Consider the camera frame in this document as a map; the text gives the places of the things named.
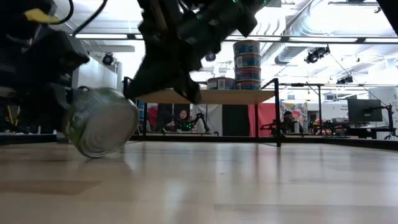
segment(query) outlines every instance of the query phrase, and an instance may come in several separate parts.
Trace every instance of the ductwork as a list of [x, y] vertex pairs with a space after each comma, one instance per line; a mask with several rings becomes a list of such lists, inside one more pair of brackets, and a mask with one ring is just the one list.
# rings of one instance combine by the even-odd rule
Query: ductwork
[[[295, 18], [293, 23], [287, 24], [284, 35], [306, 36], [306, 35], [328, 35], [333, 30], [316, 30], [309, 23], [312, 18], [311, 13], [317, 10], [322, 0], [311, 0], [300, 15]], [[278, 65], [287, 65], [294, 57], [301, 54], [307, 47], [288, 46], [283, 43], [272, 44], [265, 52], [261, 54], [261, 63], [276, 63]]]

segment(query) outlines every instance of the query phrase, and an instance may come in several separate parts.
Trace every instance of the wooden table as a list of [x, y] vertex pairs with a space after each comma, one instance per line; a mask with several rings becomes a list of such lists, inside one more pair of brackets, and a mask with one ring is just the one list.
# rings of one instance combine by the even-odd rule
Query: wooden table
[[[200, 104], [258, 105], [274, 96], [274, 91], [262, 90], [200, 90]], [[174, 90], [162, 90], [137, 98], [145, 103], [190, 103]]]

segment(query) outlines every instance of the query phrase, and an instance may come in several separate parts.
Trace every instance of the ceiling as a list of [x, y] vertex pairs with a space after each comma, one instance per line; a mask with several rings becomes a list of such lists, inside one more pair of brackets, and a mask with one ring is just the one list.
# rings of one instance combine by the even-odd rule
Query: ceiling
[[[55, 2], [58, 4], [57, 16], [65, 17], [69, 10], [68, 1], [55, 0]], [[101, 4], [102, 0], [74, 0], [73, 2], [75, 3], [74, 15], [67, 25], [59, 27], [69, 32], [86, 20]], [[295, 15], [308, 2], [309, 0], [282, 0], [283, 5], [281, 8], [263, 9], [256, 15], [259, 25], [253, 31], [253, 34], [281, 35], [285, 30], [286, 23], [289, 23], [292, 19], [297, 19], [294, 24], [299, 26], [299, 23], [304, 21], [303, 24], [305, 26], [302, 26], [303, 28], [301, 27], [301, 29], [305, 29], [304, 31], [307, 34], [324, 32], [324, 35], [332, 36], [396, 36], [384, 14], [382, 12], [374, 13], [377, 9], [376, 6], [329, 6], [328, 0], [314, 0], [314, 2], [319, 3], [316, 5], [316, 10], [314, 6], [314, 9], [308, 10], [309, 13], [301, 15], [302, 18], [296, 17]], [[375, 2], [375, 0], [367, 0], [366, 2]], [[111, 0], [108, 1], [105, 10], [82, 33], [138, 33], [137, 27], [141, 19], [141, 9], [137, 1]], [[114, 52], [129, 52], [115, 55], [119, 61], [122, 61], [123, 67], [131, 71], [129, 72], [131, 74], [134, 74], [133, 70], [137, 68], [137, 65], [131, 65], [131, 61], [139, 61], [145, 54], [144, 43], [139, 40], [91, 40], [88, 43], [88, 47], [91, 47], [93, 51], [106, 52], [109, 51], [106, 46], [120, 46]], [[216, 56], [216, 61], [210, 63], [202, 60], [204, 69], [202, 72], [192, 73], [193, 78], [206, 80], [220, 67], [233, 69], [233, 65], [228, 65], [233, 61], [232, 45], [232, 42], [222, 43], [221, 52]], [[261, 47], [264, 45], [264, 50], [267, 52], [267, 49], [272, 44], [262, 43]], [[348, 74], [345, 72], [347, 68], [350, 68], [349, 73], [353, 75], [364, 75], [375, 64], [389, 58], [398, 57], [398, 47], [396, 45], [335, 44], [330, 45], [331, 55], [326, 56], [315, 64], [308, 65], [303, 60], [307, 56], [307, 50], [311, 49], [311, 47], [314, 46], [307, 44], [304, 50], [295, 55], [286, 65], [275, 64], [274, 58], [264, 62], [261, 66], [264, 81], [279, 77], [281, 82], [335, 82], [335, 79]], [[226, 76], [233, 77], [233, 70], [228, 71]]]

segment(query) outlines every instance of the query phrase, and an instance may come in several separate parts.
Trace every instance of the red curtain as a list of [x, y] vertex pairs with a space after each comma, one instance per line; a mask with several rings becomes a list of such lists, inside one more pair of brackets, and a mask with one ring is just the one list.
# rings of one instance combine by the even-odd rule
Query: red curtain
[[[249, 108], [249, 122], [250, 122], [250, 137], [256, 136], [256, 125], [254, 118], [254, 105], [248, 105]], [[269, 137], [270, 130], [260, 130], [264, 124], [270, 124], [275, 119], [275, 103], [261, 103], [259, 104], [259, 137]]]

